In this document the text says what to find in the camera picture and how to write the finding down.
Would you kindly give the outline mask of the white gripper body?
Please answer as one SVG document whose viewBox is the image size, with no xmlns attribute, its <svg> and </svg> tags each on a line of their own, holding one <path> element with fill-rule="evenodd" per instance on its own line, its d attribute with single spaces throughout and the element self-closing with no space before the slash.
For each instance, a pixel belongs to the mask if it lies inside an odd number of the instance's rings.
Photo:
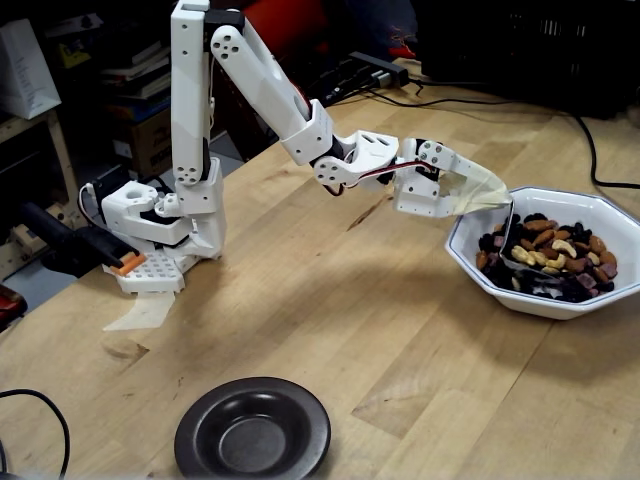
<svg viewBox="0 0 640 480">
<path fill-rule="evenodd" d="M 431 141 L 406 138 L 394 171 L 393 207 L 396 211 L 430 218 L 442 218 L 440 169 L 429 163 Z"/>
</svg>

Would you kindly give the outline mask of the taped white gripper finger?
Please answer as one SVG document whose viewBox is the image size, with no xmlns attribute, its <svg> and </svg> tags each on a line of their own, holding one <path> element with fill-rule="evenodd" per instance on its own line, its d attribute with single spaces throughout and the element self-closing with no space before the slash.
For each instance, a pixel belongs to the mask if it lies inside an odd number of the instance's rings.
<svg viewBox="0 0 640 480">
<path fill-rule="evenodd" d="M 500 209 L 511 204 L 511 194 L 506 188 L 472 189 L 445 198 L 444 212 L 448 216 L 464 215 L 477 211 Z"/>
<path fill-rule="evenodd" d="M 477 188 L 507 189 L 506 184 L 495 173 L 440 143 L 425 141 L 418 149 L 418 156 L 444 171 L 443 182 L 450 195 Z"/>
</svg>

